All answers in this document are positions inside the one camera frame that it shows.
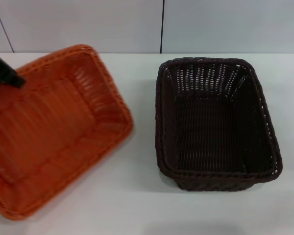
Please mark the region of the dark brown woven plastic basket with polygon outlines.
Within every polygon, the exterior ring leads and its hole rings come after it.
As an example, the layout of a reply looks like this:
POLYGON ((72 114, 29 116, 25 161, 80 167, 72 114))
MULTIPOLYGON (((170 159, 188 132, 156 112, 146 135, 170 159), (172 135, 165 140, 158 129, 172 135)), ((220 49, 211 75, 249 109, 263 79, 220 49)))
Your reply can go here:
POLYGON ((161 173, 187 191, 242 191, 283 169, 262 86, 254 67, 238 58, 160 65, 155 149, 161 173))

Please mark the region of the orange woven plastic basket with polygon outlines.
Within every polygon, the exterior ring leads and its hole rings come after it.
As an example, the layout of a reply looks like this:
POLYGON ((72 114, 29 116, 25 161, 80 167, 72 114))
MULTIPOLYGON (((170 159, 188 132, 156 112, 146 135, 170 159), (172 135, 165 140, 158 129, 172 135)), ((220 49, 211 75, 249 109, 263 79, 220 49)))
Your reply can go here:
POLYGON ((21 88, 0 83, 0 214, 23 220, 116 149, 133 119, 91 46, 15 71, 21 88))

